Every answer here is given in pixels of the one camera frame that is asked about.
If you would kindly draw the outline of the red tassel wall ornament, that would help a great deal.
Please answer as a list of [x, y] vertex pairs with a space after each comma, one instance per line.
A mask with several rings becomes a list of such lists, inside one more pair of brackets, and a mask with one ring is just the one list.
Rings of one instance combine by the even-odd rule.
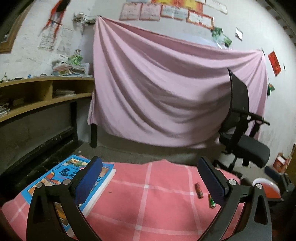
[[51, 9], [50, 16], [44, 27], [41, 29], [39, 35], [48, 27], [52, 28], [53, 24], [55, 24], [56, 27], [53, 32], [52, 40], [52, 43], [55, 43], [57, 33], [59, 31], [60, 26], [62, 25], [62, 20], [70, 1], [71, 0], [60, 0], [58, 1], [58, 3], [55, 4], [55, 6]]

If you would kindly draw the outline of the stack of books on shelf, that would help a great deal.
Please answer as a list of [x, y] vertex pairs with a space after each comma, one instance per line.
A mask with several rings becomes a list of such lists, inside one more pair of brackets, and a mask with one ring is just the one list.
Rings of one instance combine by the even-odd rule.
[[58, 57], [52, 61], [52, 74], [53, 76], [81, 76], [90, 77], [90, 64], [81, 61], [81, 65], [70, 65], [68, 63], [68, 57], [64, 55], [58, 55]]

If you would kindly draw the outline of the black office chair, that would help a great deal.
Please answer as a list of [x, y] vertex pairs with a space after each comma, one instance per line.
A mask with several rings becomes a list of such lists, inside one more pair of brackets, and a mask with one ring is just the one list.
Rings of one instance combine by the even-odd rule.
[[231, 98], [230, 108], [218, 131], [219, 142], [225, 146], [224, 154], [233, 154], [234, 159], [227, 167], [218, 160], [213, 161], [215, 167], [228, 171], [238, 178], [242, 174], [234, 171], [237, 159], [242, 159], [242, 165], [247, 167], [250, 162], [263, 168], [270, 157], [270, 149], [255, 139], [261, 125], [270, 125], [262, 116], [249, 111], [249, 95], [244, 84], [230, 69], [228, 69]]

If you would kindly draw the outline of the white bin with red liner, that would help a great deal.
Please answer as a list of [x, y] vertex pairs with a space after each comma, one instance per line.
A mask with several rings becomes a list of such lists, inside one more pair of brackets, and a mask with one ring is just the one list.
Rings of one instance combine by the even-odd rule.
[[267, 198], [281, 198], [279, 187], [274, 184], [272, 181], [266, 178], [256, 178], [252, 182], [252, 185], [256, 185], [257, 183], [261, 184], [264, 188], [265, 194]]

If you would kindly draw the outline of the orange red battery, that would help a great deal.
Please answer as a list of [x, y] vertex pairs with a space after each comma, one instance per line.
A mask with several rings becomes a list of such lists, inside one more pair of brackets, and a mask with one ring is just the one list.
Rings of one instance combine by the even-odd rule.
[[196, 190], [197, 197], [198, 197], [199, 199], [203, 198], [203, 197], [204, 197], [204, 196], [203, 196], [203, 192], [202, 192], [202, 190], [201, 190], [201, 187], [200, 187], [199, 183], [195, 183], [194, 186], [195, 186], [195, 190]]

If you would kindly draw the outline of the green gold battery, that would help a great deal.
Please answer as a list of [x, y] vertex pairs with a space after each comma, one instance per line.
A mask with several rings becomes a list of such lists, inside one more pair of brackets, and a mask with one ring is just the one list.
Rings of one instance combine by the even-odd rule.
[[213, 198], [212, 198], [212, 196], [210, 194], [208, 194], [208, 201], [209, 201], [209, 207], [211, 209], [214, 209], [216, 207], [216, 204], [215, 204], [215, 202], [214, 202], [214, 200], [213, 200]]

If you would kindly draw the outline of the pink checked tablecloth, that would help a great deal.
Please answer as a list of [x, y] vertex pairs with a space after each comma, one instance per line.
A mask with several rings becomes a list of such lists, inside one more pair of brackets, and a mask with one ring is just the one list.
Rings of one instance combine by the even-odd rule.
[[102, 240], [197, 240], [220, 209], [209, 207], [196, 167], [167, 160], [108, 164], [116, 172], [86, 218]]

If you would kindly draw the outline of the row of wall certificates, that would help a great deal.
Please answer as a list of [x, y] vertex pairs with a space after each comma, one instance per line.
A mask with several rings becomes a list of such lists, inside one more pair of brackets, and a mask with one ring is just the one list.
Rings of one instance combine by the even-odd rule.
[[186, 21], [209, 30], [214, 29], [214, 18], [203, 13], [208, 6], [225, 15], [227, 6], [218, 1], [126, 1], [119, 20], [121, 21], [160, 21], [161, 18]]

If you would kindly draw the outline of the red paper on wall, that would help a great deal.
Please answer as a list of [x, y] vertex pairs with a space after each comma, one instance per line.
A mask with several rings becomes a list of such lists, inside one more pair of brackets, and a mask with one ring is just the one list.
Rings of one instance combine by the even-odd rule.
[[280, 64], [279, 64], [279, 61], [278, 61], [278, 58], [277, 58], [275, 52], [272, 51], [270, 54], [268, 54], [268, 58], [271, 63], [274, 75], [275, 75], [275, 77], [277, 77], [279, 75], [279, 73], [281, 72], [281, 67], [280, 67]]

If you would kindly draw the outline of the small red white box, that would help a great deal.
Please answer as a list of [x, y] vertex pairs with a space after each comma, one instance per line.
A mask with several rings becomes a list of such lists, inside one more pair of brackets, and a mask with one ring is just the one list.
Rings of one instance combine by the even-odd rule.
[[274, 163], [273, 163], [273, 168], [278, 172], [278, 173], [285, 173], [287, 170], [288, 165], [290, 164], [291, 158], [290, 157], [285, 157], [283, 153], [278, 153]]

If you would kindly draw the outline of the pink hanging sheet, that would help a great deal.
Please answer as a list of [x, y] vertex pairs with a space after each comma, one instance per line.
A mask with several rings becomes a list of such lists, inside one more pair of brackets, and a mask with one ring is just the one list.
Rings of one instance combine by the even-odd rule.
[[127, 140], [214, 145], [230, 107], [229, 72], [247, 85], [251, 112], [264, 114], [268, 76], [260, 50], [219, 49], [98, 17], [93, 69], [88, 123]]

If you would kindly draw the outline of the blue illustrated book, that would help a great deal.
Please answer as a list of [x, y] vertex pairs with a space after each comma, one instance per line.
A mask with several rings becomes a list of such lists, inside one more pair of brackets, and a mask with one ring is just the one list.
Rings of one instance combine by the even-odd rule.
[[86, 220], [113, 178], [114, 165], [70, 156], [25, 188], [27, 240], [100, 240]]

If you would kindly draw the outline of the green photos on wall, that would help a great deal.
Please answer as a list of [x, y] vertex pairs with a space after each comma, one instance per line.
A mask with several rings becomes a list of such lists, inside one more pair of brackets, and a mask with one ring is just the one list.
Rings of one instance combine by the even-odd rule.
[[224, 35], [222, 28], [214, 27], [213, 30], [211, 30], [212, 39], [215, 43], [217, 43], [219, 48], [230, 48], [232, 44], [232, 40]]

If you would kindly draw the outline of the green candy jar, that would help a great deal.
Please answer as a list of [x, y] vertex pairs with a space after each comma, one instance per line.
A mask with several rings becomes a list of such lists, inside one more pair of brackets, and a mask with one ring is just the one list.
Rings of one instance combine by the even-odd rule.
[[83, 60], [83, 56], [81, 55], [81, 50], [76, 49], [74, 54], [68, 58], [68, 63], [70, 65], [81, 65], [81, 61]]

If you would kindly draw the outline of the wooden wall shelf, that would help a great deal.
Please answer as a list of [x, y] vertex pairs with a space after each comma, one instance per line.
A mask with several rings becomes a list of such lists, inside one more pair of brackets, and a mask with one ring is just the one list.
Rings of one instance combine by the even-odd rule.
[[34, 110], [92, 96], [91, 77], [34, 77], [1, 83], [1, 123]]

